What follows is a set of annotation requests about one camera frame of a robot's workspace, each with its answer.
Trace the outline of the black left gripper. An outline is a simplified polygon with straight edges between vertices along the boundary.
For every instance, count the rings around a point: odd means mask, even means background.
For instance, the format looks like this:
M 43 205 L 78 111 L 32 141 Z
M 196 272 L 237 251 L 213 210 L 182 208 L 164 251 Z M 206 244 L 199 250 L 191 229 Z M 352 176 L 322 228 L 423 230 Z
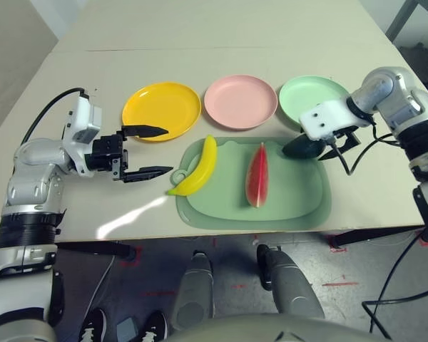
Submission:
M 122 125 L 120 134 L 101 136 L 92 144 L 92 151 L 86 155 L 86 166 L 90 171 L 109 172 L 113 180 L 124 183 L 152 180 L 170 172 L 173 167 L 141 167 L 138 171 L 128 169 L 128 151 L 123 148 L 127 137 L 154 138 L 168 134 L 164 128 L 150 125 Z

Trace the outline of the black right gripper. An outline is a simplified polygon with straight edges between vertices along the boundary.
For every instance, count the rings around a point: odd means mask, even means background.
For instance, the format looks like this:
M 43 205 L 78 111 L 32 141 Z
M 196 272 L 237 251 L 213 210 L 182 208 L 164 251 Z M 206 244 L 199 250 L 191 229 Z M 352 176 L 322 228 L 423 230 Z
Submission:
M 337 141 L 341 138 L 345 138 L 345 141 L 344 144 L 339 147 L 337 145 Z M 319 157 L 319 160 L 329 160 L 336 158 L 339 155 L 343 155 L 348 150 L 358 146 L 359 144 L 360 140 L 352 131 L 336 130 L 334 131 L 334 137 L 327 141 L 327 145 L 331 147 L 331 151 L 326 152 L 322 157 Z

